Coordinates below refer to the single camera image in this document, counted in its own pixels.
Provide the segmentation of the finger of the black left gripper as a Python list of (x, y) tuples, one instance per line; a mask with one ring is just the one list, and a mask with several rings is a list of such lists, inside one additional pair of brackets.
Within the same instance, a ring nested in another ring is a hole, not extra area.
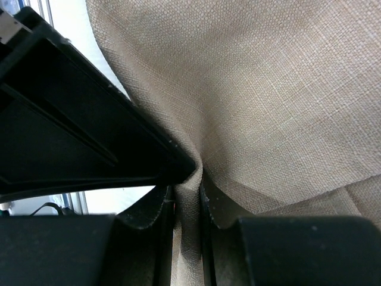
[(1, 12), (1, 201), (175, 185), (195, 162), (29, 7)]

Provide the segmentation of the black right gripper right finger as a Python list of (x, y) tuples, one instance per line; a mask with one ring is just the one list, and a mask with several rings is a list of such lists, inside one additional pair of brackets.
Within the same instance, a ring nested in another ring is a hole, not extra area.
[(380, 231), (355, 216), (256, 216), (204, 178), (206, 285), (379, 285)]

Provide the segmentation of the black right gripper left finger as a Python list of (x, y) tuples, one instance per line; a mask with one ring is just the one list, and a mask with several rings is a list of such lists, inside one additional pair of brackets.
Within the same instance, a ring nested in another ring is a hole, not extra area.
[(174, 194), (156, 186), (125, 211), (1, 218), (2, 285), (169, 285)]

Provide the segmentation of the beige cloth napkin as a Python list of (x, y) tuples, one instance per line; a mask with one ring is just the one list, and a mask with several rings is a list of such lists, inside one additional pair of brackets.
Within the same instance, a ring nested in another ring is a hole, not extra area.
[(256, 215), (380, 225), (379, 1), (87, 1), (130, 99), (195, 160), (172, 285), (202, 285), (207, 172)]

